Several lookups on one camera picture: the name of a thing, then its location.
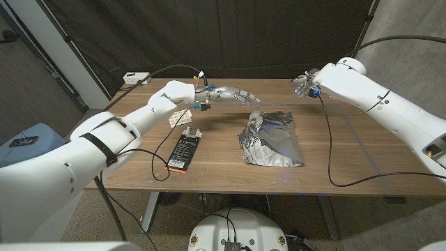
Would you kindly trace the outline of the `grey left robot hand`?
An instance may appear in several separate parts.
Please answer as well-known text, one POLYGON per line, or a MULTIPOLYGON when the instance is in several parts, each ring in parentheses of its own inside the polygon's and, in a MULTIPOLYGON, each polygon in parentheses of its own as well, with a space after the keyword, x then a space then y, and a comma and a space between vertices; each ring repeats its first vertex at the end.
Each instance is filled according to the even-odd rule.
POLYGON ((261 102, 261 100, 253 93, 244 91, 234 86, 217 86, 197 88, 195 90, 195 102, 227 102, 232 100, 238 100, 247 105, 251 105, 253 102, 261 102))

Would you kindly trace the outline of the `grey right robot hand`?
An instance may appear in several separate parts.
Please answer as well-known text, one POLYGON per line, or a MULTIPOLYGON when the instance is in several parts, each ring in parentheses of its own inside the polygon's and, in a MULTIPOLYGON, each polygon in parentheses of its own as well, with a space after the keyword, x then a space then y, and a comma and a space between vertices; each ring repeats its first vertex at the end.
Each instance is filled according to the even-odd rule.
POLYGON ((295 85, 294 93, 300 98, 318 98, 321 94, 321 90, 318 84, 314 84, 313 80, 319 69, 311 69, 305 71, 303 75, 299 75, 291 80, 291 83, 295 85))

